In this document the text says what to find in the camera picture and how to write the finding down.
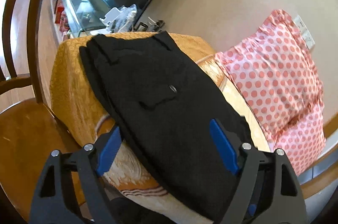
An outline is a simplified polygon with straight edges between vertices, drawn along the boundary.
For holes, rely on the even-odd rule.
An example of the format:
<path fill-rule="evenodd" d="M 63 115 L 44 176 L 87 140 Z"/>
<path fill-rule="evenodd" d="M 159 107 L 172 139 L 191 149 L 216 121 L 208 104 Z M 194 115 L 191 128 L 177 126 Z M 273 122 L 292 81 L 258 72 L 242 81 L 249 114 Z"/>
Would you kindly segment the black pants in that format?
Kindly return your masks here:
<path fill-rule="evenodd" d="M 146 170 L 188 208 L 216 220 L 238 181 L 209 124 L 217 119 L 251 143 L 245 118 L 167 32 L 134 40 L 97 35 L 79 51 L 95 96 Z"/>

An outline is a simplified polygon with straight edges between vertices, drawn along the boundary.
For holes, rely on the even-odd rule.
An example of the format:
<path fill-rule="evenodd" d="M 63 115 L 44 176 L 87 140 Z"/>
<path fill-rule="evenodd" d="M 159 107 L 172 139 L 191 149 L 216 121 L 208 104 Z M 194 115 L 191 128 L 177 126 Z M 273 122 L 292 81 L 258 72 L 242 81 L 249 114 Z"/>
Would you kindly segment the brown wooden chair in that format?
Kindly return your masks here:
<path fill-rule="evenodd" d="M 17 0 L 6 0 L 2 44 L 9 76 L 1 77 L 1 93 L 32 87 L 34 96 L 1 113 L 1 222 L 82 223 L 84 201 L 78 178 L 62 163 L 79 145 L 49 109 L 38 60 L 38 30 L 43 0 L 30 0 L 26 26 L 29 71 L 14 66 L 10 31 Z"/>

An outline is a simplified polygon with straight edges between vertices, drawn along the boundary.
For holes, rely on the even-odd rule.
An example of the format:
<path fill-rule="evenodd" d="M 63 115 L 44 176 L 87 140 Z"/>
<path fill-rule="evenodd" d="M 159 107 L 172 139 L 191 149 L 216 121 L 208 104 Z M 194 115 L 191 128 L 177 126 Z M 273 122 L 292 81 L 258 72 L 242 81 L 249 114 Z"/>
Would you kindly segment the golden yellow bed blanket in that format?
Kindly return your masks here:
<path fill-rule="evenodd" d="M 231 81 L 214 61 L 215 50 L 201 37 L 171 34 L 182 52 L 190 57 L 215 84 L 224 97 L 249 124 L 254 145 L 269 151 L 264 133 Z M 114 126 L 96 99 L 86 78 L 79 48 L 89 36 L 63 41 L 57 51 L 50 80 L 50 99 L 55 115 L 67 126 L 76 142 L 83 146 L 94 143 L 98 136 Z M 104 174 L 106 186 L 143 208 L 162 214 L 175 223 L 210 223 L 210 219 L 192 211 L 168 193 L 144 168 L 126 142 L 122 142 L 109 172 Z"/>

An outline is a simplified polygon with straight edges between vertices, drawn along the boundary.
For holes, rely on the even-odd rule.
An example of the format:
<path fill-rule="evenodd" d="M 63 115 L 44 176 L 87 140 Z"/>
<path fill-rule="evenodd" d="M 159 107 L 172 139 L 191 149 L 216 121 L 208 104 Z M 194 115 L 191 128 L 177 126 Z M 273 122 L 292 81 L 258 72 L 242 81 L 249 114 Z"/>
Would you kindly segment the pink polka dot pillow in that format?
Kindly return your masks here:
<path fill-rule="evenodd" d="M 303 173 L 325 147 L 323 84 L 292 17 L 277 9 L 215 60 L 252 110 L 271 150 Z"/>

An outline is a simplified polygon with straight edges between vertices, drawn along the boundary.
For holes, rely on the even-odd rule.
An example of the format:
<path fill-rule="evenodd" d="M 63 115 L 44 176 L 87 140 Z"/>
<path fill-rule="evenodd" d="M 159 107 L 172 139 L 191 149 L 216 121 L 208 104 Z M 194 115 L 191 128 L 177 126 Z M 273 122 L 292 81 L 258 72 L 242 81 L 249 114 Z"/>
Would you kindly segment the white clutter on stand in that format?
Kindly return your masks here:
<path fill-rule="evenodd" d="M 100 21 L 106 26 L 106 30 L 111 33 L 132 32 L 137 13 L 135 4 L 130 7 L 114 7 L 105 14 L 104 18 L 100 18 Z"/>

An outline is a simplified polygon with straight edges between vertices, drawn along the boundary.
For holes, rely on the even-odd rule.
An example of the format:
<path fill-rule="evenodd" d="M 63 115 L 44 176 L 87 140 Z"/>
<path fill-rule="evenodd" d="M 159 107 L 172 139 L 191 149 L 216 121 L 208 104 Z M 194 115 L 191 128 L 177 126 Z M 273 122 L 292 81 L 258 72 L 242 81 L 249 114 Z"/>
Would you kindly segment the glass top TV stand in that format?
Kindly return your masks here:
<path fill-rule="evenodd" d="M 110 7 L 103 0 L 61 0 L 72 38 L 88 36 L 92 31 L 106 28 L 102 23 Z"/>

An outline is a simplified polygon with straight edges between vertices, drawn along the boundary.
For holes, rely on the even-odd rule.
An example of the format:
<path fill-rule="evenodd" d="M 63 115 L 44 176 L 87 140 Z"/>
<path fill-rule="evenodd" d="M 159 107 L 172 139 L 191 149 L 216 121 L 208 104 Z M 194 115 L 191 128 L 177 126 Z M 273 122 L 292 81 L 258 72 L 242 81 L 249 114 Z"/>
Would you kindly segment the white wall switch plate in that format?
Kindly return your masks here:
<path fill-rule="evenodd" d="M 303 32 L 302 37 L 305 41 L 307 48 L 311 51 L 315 46 L 315 41 L 314 41 L 311 33 L 308 30 L 306 30 L 306 31 Z"/>

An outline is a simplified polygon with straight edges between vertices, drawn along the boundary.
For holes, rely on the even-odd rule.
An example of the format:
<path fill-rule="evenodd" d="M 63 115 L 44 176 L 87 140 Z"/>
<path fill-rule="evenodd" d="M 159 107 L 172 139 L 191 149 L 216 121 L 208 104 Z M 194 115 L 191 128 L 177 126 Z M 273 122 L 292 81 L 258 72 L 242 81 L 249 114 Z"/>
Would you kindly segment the white wall power socket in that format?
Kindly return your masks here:
<path fill-rule="evenodd" d="M 297 28 L 299 29 L 301 35 L 303 35 L 305 33 L 305 31 L 307 30 L 307 27 L 306 27 L 304 21 L 301 19 L 301 17 L 299 15 L 297 15 L 293 19 L 293 23 L 297 26 Z"/>

